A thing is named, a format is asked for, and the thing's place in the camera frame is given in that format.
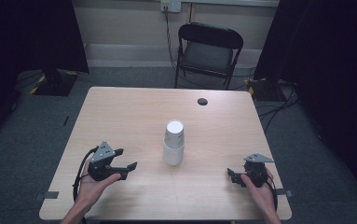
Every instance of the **electrical outlet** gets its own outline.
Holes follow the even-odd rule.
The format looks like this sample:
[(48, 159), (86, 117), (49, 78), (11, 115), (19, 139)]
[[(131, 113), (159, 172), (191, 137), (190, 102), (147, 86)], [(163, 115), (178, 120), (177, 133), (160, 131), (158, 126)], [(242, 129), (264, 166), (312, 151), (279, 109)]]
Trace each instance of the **electrical outlet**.
[(172, 1), (160, 1), (160, 11), (171, 11)]
[(171, 3), (171, 12), (181, 12), (181, 2), (180, 1), (172, 1)]
[(181, 12), (180, 1), (160, 1), (160, 11)]

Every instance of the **human arm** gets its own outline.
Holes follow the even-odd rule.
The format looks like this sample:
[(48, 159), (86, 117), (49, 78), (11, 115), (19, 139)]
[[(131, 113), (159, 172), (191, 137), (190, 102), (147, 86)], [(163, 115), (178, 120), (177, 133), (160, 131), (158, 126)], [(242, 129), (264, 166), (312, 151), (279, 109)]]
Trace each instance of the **human arm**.
[(76, 201), (67, 215), (65, 215), (61, 224), (80, 223), (82, 217), (86, 215), (90, 208), (100, 199), (103, 191), (121, 177), (120, 174), (113, 174), (108, 176), (105, 180), (95, 181), (88, 173), (89, 162), (90, 160), (85, 162)]
[[(268, 179), (271, 182), (273, 175), (267, 169)], [(257, 188), (248, 175), (241, 175), (242, 181), (250, 191), (254, 203), (262, 213), (263, 218), (267, 224), (281, 224), (280, 218), (274, 207), (273, 194), (267, 183), (264, 183), (260, 188)]]

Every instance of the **black cable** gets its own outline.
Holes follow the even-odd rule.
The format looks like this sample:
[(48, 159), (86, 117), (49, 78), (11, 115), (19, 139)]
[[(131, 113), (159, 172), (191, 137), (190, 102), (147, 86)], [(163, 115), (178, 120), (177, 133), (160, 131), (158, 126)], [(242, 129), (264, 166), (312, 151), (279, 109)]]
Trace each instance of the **black cable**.
[(164, 7), (164, 16), (166, 18), (166, 25), (167, 25), (167, 45), (168, 45), (168, 48), (169, 48), (169, 55), (170, 55), (170, 62), (172, 64), (172, 68), (174, 70), (176, 70), (176, 65), (175, 65), (175, 62), (174, 62), (174, 59), (172, 57), (172, 42), (171, 42), (171, 39), (170, 39), (170, 26), (169, 26), (169, 15), (168, 15), (168, 10)]
[(276, 209), (277, 211), (277, 208), (278, 208), (278, 198), (277, 198), (277, 189), (276, 189), (276, 185), (274, 184), (274, 181), (273, 179), (271, 178), (271, 176), (269, 176), (268, 174), (266, 174), (266, 176), (268, 177), (268, 179), (271, 180), (271, 183), (273, 184), (273, 186), (271, 186), (270, 183), (268, 183), (268, 179), (264, 179), (262, 177), (261, 174), (259, 174), (255, 169), (250, 169), (250, 172), (256, 174), (264, 183), (266, 183), (268, 185), (268, 187), (270, 188), (271, 190), (271, 194), (273, 195), (273, 202), (274, 202), (274, 208)]
[(255, 108), (257, 109), (257, 108), (261, 108), (261, 107), (275, 107), (275, 108), (279, 108), (279, 106), (277, 106), (277, 105), (258, 105), (258, 106), (256, 106)]
[(190, 3), (189, 22), (192, 22), (192, 8), (193, 8), (193, 3)]
[(178, 77), (181, 78), (181, 79), (183, 79), (183, 80), (185, 80), (185, 81), (187, 81), (187, 82), (189, 82), (189, 83), (191, 83), (191, 84), (193, 84), (193, 85), (195, 85), (195, 86), (198, 86), (198, 87), (200, 87), (200, 88), (203, 88), (204, 90), (209, 90), (209, 89), (210, 89), (210, 88), (207, 88), (207, 87), (205, 87), (205, 86), (201, 86), (201, 85), (198, 84), (198, 83), (189, 81), (187, 78), (182, 77), (181, 75), (178, 75)]
[(267, 113), (264, 113), (264, 114), (259, 115), (259, 117), (262, 117), (262, 116), (265, 116), (265, 115), (267, 115), (267, 114), (274, 113), (274, 114), (271, 116), (271, 118), (268, 120), (268, 124), (266, 125), (266, 128), (265, 128), (265, 130), (264, 130), (264, 133), (266, 133), (266, 131), (268, 130), (268, 126), (270, 125), (271, 121), (274, 119), (274, 117), (277, 115), (277, 113), (278, 113), (279, 111), (281, 111), (282, 109), (287, 108), (287, 107), (289, 107), (289, 106), (294, 105), (294, 104), (297, 103), (297, 100), (296, 100), (296, 101), (294, 101), (293, 103), (290, 103), (290, 104), (288, 105), (288, 103), (291, 101), (291, 98), (292, 98), (294, 92), (295, 92), (295, 88), (292, 88), (291, 94), (289, 95), (288, 99), (287, 99), (286, 102), (283, 103), (283, 105), (281, 105), (280, 107), (278, 107), (278, 108), (276, 108), (276, 109), (272, 109), (272, 110), (268, 111)]
[[(91, 154), (91, 153), (95, 153), (97, 151), (97, 148), (99, 147), (95, 147), (93, 149), (91, 149), (87, 154), (86, 156), (83, 158), (82, 162), (80, 163), (80, 166), (79, 166), (79, 170), (78, 170), (78, 173), (76, 175), (76, 181), (74, 182), (74, 185), (73, 185), (73, 197), (74, 197), (74, 202), (76, 201), (76, 197), (78, 196), (78, 187), (79, 187), (79, 182), (81, 180), (82, 177), (84, 176), (80, 176), (80, 174), (82, 173), (82, 169), (83, 169), (83, 165), (85, 164), (86, 162), (86, 159), (88, 158), (88, 156)], [(82, 223), (83, 224), (86, 224), (86, 219), (84, 217), (82, 217)]]
[(273, 186), (271, 187), (271, 184), (268, 183), (268, 181), (266, 181), (266, 183), (268, 184), (268, 187), (271, 190), (271, 194), (273, 195), (273, 201), (274, 201), (274, 207), (277, 211), (278, 208), (278, 198), (277, 198), (277, 189), (276, 189), (276, 185), (274, 184), (273, 179), (271, 178), (271, 176), (268, 175), (268, 178), (271, 180), (271, 183), (273, 184)]
[(230, 91), (237, 90), (237, 89), (239, 89), (239, 88), (241, 88), (241, 87), (243, 87), (243, 86), (245, 86), (245, 83), (244, 83), (244, 84), (242, 84), (242, 85), (240, 85), (240, 86), (238, 86), (238, 87), (235, 87), (235, 88), (230, 89)]
[(251, 67), (251, 68), (247, 68), (250, 70), (250, 75), (244, 75), (244, 76), (233, 76), (233, 77), (252, 77), (254, 75), (254, 73), (252, 72), (253, 69), (255, 69), (256, 66)]

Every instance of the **stacked cups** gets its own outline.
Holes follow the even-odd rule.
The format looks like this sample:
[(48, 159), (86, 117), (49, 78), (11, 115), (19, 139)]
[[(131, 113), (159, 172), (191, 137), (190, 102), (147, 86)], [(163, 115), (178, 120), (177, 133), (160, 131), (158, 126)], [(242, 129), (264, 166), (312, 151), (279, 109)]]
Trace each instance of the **stacked cups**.
[(163, 159), (169, 165), (178, 165), (184, 157), (184, 124), (178, 119), (167, 123), (164, 135)]

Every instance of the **gray carpet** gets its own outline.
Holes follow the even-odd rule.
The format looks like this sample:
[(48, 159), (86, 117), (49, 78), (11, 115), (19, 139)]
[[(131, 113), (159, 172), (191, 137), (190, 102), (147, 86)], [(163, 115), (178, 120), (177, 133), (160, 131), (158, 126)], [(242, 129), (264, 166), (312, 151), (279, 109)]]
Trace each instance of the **gray carpet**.
[[(250, 73), (236, 69), (230, 89), (245, 91), (243, 76)], [(81, 75), (67, 97), (31, 95), (28, 92), (37, 74), (21, 74), (25, 77), (18, 84), (22, 96), (16, 110), (0, 126), (0, 223), (52, 223), (39, 218), (42, 202), (34, 198), (48, 191), (90, 87), (173, 88), (174, 71), (166, 67), (90, 68), (90, 74)], [(181, 88), (224, 88), (219, 78), (187, 78), (180, 79)], [(283, 88), (285, 95), (290, 89)], [(255, 105), (262, 114), (281, 103)], [(270, 118), (262, 119), (264, 127)], [(357, 183), (345, 164), (319, 141), (300, 104), (280, 111), (270, 122), (266, 137), (283, 185), (295, 194), (289, 198), (293, 217), (285, 223), (357, 223)]]

